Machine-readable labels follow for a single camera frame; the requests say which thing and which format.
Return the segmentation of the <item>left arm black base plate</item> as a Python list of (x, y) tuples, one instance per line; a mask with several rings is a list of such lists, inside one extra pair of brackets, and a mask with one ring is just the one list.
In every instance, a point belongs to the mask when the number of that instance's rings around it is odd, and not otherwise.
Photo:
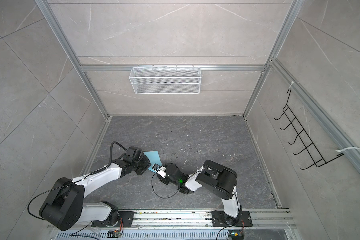
[(105, 221), (93, 221), (92, 227), (100, 228), (130, 228), (133, 223), (135, 212), (121, 211), (111, 213)]

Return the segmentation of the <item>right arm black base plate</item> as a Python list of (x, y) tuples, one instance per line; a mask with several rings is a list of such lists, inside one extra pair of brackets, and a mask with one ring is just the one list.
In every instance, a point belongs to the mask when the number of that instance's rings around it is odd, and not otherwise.
[(252, 217), (249, 211), (239, 211), (237, 217), (230, 217), (224, 211), (212, 211), (214, 227), (252, 227)]

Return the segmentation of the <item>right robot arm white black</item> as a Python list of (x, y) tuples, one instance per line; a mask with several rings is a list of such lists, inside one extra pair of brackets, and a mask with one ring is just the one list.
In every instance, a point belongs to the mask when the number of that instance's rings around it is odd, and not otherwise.
[(204, 187), (222, 200), (226, 221), (231, 224), (239, 221), (242, 208), (237, 196), (238, 175), (234, 170), (211, 160), (206, 160), (190, 175), (184, 174), (175, 164), (154, 164), (153, 170), (160, 182), (176, 185), (180, 193), (190, 194)]

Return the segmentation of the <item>light blue paper sheet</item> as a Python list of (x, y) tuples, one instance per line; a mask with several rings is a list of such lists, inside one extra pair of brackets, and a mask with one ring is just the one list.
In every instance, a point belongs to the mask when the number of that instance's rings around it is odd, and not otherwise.
[(155, 173), (156, 168), (154, 168), (154, 165), (162, 166), (162, 162), (161, 162), (161, 159), (160, 159), (160, 156), (159, 156), (159, 152), (158, 151), (145, 151), (144, 154), (145, 154), (146, 157), (148, 157), (150, 163), (152, 164), (148, 168), (148, 170)]

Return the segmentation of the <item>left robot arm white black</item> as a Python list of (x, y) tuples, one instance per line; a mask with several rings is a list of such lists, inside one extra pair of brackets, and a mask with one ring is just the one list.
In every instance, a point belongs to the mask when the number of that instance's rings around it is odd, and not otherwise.
[(107, 201), (85, 203), (84, 198), (96, 189), (131, 172), (142, 175), (150, 166), (151, 162), (144, 154), (139, 157), (124, 154), (86, 176), (60, 178), (49, 191), (39, 210), (39, 216), (61, 231), (66, 231), (81, 222), (113, 227), (119, 221), (118, 208)]

